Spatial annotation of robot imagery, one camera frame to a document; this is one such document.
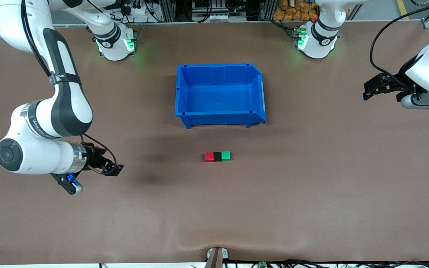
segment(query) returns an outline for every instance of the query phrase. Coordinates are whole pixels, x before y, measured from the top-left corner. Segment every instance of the yellow tape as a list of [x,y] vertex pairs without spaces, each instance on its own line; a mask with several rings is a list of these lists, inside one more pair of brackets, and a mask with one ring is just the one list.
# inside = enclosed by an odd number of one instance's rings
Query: yellow tape
[[[398,8],[400,9],[400,13],[402,16],[407,14],[407,9],[405,8],[405,4],[403,3],[403,0],[397,0],[397,5],[398,5]],[[409,19],[410,18],[408,16],[403,18],[403,20],[409,20]]]

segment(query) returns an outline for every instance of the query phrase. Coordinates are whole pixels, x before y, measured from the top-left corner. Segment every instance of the blue bin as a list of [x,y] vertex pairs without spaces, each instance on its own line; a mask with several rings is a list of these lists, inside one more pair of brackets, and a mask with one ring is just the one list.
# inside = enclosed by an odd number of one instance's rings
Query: blue bin
[[175,115],[186,128],[266,124],[263,76],[250,63],[178,66]]

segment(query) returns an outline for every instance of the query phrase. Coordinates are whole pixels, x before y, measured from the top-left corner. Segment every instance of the table surface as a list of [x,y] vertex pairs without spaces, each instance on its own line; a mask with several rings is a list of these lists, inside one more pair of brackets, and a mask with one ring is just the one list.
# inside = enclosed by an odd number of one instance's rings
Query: table surface
[[[231,259],[429,260],[429,111],[362,99],[383,25],[346,23],[322,60],[263,23],[147,26],[120,62],[85,29],[58,29],[94,110],[88,134],[125,168],[84,172],[70,196],[50,175],[0,167],[0,264],[201,261],[213,246]],[[420,22],[398,22],[376,62],[395,73],[428,40]],[[185,129],[177,65],[197,63],[254,63],[268,124]],[[0,139],[15,107],[52,94],[34,56],[0,39]],[[201,161],[222,150],[233,161]]]

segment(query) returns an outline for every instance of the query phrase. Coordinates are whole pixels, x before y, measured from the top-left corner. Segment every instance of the colored block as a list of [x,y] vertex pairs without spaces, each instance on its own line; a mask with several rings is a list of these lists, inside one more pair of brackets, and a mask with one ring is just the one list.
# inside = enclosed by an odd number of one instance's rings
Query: colored block
[[210,151],[210,152],[204,154],[204,160],[206,162],[214,162],[214,160],[215,160],[214,153],[212,151]]
[[231,153],[230,153],[230,151],[222,151],[221,152],[221,160],[222,161],[230,161],[231,160]]
[[221,161],[223,161],[223,160],[221,159],[221,152],[220,152],[220,151],[215,151],[213,154],[215,155],[215,156],[214,156],[214,160],[215,160],[215,162],[221,162]]

